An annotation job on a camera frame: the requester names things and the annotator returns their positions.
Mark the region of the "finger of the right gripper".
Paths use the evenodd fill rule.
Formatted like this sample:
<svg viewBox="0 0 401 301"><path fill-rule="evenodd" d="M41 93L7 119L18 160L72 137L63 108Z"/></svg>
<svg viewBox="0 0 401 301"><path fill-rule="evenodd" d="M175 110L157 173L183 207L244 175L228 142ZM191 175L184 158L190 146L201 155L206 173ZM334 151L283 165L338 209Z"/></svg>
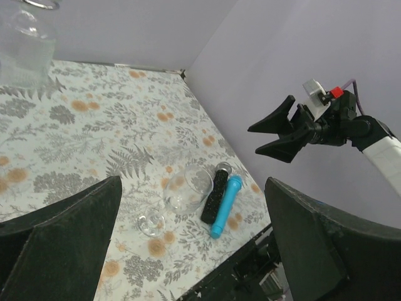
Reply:
<svg viewBox="0 0 401 301"><path fill-rule="evenodd" d="M309 142L308 131L296 131L292 134L280 136L278 140L258 147L256 154L291 163L297 153Z"/></svg>
<svg viewBox="0 0 401 301"><path fill-rule="evenodd" d="M294 129L288 119L288 114L294 103L294 96L288 95L284 102L276 110L274 110L264 119L251 125L247 131L278 135L291 134Z"/></svg>

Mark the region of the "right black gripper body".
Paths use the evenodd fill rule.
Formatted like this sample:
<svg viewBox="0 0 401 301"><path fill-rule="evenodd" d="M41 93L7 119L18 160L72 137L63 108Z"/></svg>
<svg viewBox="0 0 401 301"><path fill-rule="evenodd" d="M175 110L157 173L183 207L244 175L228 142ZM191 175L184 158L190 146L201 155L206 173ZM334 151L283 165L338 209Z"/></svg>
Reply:
<svg viewBox="0 0 401 301"><path fill-rule="evenodd" d="M334 100L330 108L316 122L303 104L297 105L297 110L291 118L294 132L308 131L308 144L332 146L345 144L347 136L341 126L357 117L358 97L347 90L343 92L344 94Z"/></svg>

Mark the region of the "patterned tumbler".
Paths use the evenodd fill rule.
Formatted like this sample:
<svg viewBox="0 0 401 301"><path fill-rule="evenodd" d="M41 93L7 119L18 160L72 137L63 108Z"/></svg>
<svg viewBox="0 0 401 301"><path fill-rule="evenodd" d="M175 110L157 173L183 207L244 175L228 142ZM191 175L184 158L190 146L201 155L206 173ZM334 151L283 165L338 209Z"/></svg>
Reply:
<svg viewBox="0 0 401 301"><path fill-rule="evenodd" d="M56 31L39 12L59 8L59 1L1 1L1 85L37 88L46 83Z"/></svg>

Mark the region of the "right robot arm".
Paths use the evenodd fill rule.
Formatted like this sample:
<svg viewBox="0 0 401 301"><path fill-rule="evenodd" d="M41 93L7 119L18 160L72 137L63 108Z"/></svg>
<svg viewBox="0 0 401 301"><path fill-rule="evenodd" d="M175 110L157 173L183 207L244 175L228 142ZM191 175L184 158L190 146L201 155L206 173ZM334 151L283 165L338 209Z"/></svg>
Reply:
<svg viewBox="0 0 401 301"><path fill-rule="evenodd" d="M256 149L262 156L290 163L307 144L342 146L351 142L381 172L396 193L400 192L400 141L381 121L357 115L357 97L340 88L318 92L294 105L292 95L264 119L248 128L249 132L276 134L278 139Z"/></svg>

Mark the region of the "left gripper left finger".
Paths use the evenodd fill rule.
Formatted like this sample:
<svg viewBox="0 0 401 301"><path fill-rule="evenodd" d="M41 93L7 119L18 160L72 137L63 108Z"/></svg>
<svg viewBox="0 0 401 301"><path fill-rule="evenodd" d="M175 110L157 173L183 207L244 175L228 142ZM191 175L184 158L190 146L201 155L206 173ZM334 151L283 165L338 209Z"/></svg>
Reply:
<svg viewBox="0 0 401 301"><path fill-rule="evenodd" d="M93 300L122 198L119 176L1 223L1 300Z"/></svg>

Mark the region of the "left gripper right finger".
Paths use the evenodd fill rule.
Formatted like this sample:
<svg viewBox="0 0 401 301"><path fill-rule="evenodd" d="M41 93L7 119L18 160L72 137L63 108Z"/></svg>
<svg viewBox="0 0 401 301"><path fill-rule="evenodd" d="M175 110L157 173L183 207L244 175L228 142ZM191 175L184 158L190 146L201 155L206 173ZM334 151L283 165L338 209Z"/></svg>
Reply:
<svg viewBox="0 0 401 301"><path fill-rule="evenodd" d="M265 197L294 300L400 300L400 230L270 177Z"/></svg>

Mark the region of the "wine glass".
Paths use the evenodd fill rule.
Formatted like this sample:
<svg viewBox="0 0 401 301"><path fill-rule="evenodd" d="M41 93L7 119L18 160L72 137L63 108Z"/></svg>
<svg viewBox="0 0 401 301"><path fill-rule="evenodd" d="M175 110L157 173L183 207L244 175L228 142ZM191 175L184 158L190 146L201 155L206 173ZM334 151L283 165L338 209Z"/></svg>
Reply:
<svg viewBox="0 0 401 301"><path fill-rule="evenodd" d="M164 188L162 209L149 208L138 217L139 230L157 237L165 229L165 213L177 215L194 213L206 201L214 187L213 178L202 166L189 165L177 172Z"/></svg>

